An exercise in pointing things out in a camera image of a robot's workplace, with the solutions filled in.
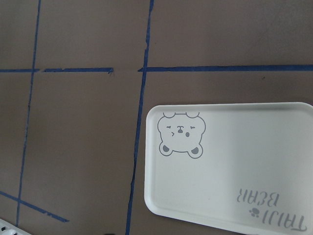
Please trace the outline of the white bear tray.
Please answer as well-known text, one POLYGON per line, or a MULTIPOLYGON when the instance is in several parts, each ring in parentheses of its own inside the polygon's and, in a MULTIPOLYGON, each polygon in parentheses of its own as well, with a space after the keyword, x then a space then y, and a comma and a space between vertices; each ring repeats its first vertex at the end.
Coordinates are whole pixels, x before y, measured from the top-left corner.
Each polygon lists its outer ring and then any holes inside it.
POLYGON ((237 233, 312 234, 312 106, 153 107, 144 200, 157 215, 237 233))

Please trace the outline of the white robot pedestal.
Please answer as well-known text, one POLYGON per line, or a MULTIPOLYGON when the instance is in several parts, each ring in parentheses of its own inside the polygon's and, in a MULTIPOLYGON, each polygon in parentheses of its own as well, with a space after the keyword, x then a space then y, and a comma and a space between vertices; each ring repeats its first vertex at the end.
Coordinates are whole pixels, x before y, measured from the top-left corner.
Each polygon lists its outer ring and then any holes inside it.
POLYGON ((5 220, 0 219, 0 235, 31 235, 30 233, 15 227, 5 220))

